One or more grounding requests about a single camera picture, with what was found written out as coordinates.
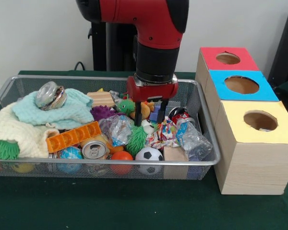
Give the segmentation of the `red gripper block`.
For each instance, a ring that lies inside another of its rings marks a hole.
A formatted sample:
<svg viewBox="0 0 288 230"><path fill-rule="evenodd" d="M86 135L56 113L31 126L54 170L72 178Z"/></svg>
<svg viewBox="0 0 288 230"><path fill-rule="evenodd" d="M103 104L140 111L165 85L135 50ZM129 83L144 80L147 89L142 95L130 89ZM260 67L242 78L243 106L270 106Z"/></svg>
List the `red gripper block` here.
<svg viewBox="0 0 288 230"><path fill-rule="evenodd" d="M161 124L165 119L168 99L173 98L178 91L178 79L176 75L165 84L150 84L141 81L136 75L127 78L127 92L135 102L134 124L139 127L142 122L141 102L162 100L158 111L157 123Z"/></svg>

